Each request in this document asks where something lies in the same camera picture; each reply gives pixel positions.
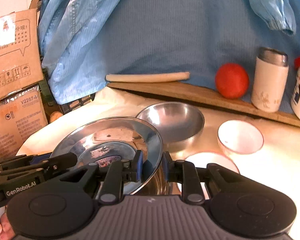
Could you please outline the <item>left hand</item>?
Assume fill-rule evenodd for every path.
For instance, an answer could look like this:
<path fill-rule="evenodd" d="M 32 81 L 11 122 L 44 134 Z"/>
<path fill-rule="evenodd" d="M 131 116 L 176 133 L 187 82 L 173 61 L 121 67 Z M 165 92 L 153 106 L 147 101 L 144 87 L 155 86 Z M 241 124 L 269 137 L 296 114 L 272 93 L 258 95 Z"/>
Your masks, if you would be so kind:
<path fill-rule="evenodd" d="M 0 217 L 0 240 L 11 240 L 15 237 L 15 233 L 8 221 L 7 214 L 4 213 Z"/>

